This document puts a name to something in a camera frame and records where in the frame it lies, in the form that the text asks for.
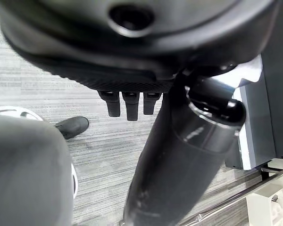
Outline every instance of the floor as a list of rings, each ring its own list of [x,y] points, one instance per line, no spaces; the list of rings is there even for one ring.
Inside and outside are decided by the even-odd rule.
[[[127,189],[160,104],[151,116],[142,114],[141,104],[139,120],[129,122],[121,102],[121,117],[109,118],[96,91],[30,65],[10,49],[0,32],[0,105],[28,108],[52,123],[78,115],[90,121],[85,133],[68,141],[79,180],[74,225],[113,226],[122,218]],[[188,216],[259,180],[256,172],[222,166]],[[241,201],[200,225],[247,224],[246,202]]]

